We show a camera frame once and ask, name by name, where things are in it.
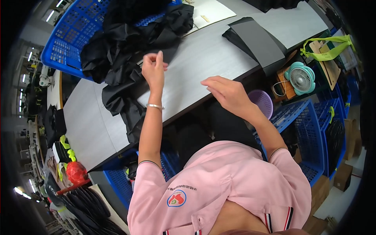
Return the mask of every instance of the teal desk fan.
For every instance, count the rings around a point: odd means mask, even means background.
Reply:
[[[311,93],[316,87],[315,73],[301,62],[294,62],[285,72],[285,78],[291,82],[298,96]]]

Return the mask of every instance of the workbench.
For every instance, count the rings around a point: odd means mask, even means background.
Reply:
[[[211,97],[200,81],[220,75],[241,80],[261,67],[222,34],[227,26],[243,17],[252,17],[275,36],[287,51],[327,29],[320,16],[305,1],[297,8],[271,9],[263,13],[242,0],[219,0],[237,16],[214,23],[186,36],[165,73],[162,119],[164,125]],[[112,116],[102,102],[102,89],[81,79],[64,106],[66,136],[77,160],[87,171],[130,148],[126,126],[120,115]],[[146,105],[150,91],[138,101]]]

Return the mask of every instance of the fluorescent ceiling light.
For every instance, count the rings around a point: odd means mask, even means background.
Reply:
[[[35,193],[35,189],[34,189],[34,186],[33,184],[31,183],[31,179],[29,179],[29,182],[30,182],[30,185],[31,185],[31,189],[33,190],[33,192]]]
[[[60,6],[60,4],[63,2],[64,0],[60,0],[60,2],[56,5],[56,7],[58,8]]]
[[[16,191],[16,193],[18,193],[19,195],[22,195],[22,191],[19,188],[14,187],[14,191]]]
[[[54,13],[55,11],[51,11],[51,14],[48,16],[48,18],[46,19],[46,22],[48,22],[52,16],[52,14]]]
[[[26,197],[27,199],[31,199],[31,197],[25,193],[23,193],[22,196]]]
[[[29,54],[29,59],[27,60],[27,61],[30,61],[30,59],[31,59],[31,55],[33,54],[33,52],[30,52],[30,54]]]

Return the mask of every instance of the shirt logo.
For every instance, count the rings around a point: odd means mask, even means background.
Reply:
[[[187,199],[187,195],[182,190],[176,190],[173,194],[167,199],[167,206],[169,207],[180,207],[184,205]]]

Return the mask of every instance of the person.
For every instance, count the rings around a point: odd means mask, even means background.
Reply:
[[[132,235],[260,234],[298,229],[311,211],[311,188],[272,123],[242,84],[220,76],[201,82],[218,102],[208,108],[215,139],[194,122],[178,128],[184,168],[165,181],[162,140],[163,54],[144,56],[150,87],[139,141],[138,169],[128,211]],[[243,120],[252,124],[266,158]]]

